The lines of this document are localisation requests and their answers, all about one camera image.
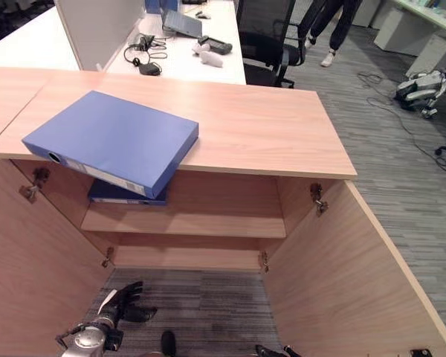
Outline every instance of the wooden cabinet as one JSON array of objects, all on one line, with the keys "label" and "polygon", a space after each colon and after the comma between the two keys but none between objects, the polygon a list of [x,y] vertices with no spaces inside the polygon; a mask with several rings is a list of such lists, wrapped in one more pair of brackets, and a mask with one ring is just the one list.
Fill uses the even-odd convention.
[{"label": "wooden cabinet", "polygon": [[0,356],[46,356],[54,336],[81,321],[112,264],[30,182],[0,161]]},{"label": "wooden cabinet", "polygon": [[[90,89],[200,122],[166,207],[89,204],[88,176],[39,161],[21,144]],[[58,73],[9,120],[0,135],[0,336],[9,330],[18,340],[0,337],[0,355],[49,354],[113,269],[100,264],[111,247],[118,268],[260,272],[281,342],[304,356],[418,348],[446,356],[446,327],[351,183],[355,171],[315,93]],[[30,204],[19,186],[43,166],[50,178]],[[323,188],[323,213],[313,184]],[[52,318],[42,308],[48,300]],[[27,309],[18,314],[19,301]],[[30,318],[50,341],[42,350],[19,339]]]}]

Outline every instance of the black pants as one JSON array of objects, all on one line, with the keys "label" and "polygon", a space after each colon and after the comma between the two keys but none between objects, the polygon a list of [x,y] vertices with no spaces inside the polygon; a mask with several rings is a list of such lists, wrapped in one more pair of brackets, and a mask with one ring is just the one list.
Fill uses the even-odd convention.
[{"label": "black pants", "polygon": [[330,48],[338,50],[349,32],[361,2],[362,0],[314,0],[300,23],[298,37],[306,37],[309,29],[312,37],[318,37],[336,12],[343,7],[342,16],[330,36]]}]

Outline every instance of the blue binder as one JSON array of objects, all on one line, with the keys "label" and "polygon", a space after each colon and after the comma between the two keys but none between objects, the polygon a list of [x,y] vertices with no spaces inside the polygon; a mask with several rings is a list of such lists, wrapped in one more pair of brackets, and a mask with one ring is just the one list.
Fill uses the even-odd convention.
[{"label": "blue binder", "polygon": [[22,139],[35,155],[155,199],[198,123],[91,91]]},{"label": "blue binder", "polygon": [[150,199],[96,178],[89,189],[88,197],[91,202],[165,206],[167,204],[167,188],[165,187],[157,198]]}]

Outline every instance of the desk partition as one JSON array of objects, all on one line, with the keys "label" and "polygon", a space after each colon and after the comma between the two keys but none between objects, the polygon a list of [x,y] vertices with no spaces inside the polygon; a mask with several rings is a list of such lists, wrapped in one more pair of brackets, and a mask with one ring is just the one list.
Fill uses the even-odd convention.
[{"label": "desk partition", "polygon": [[143,0],[55,0],[55,4],[78,65],[87,71],[105,68],[143,16]]}]

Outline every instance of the laptop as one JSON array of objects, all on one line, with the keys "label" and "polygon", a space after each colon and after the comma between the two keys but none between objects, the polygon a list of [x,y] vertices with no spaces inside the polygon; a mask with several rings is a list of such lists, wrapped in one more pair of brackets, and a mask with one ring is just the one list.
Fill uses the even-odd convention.
[{"label": "laptop", "polygon": [[201,21],[167,8],[167,0],[159,0],[161,6],[162,28],[190,37],[201,37]]}]

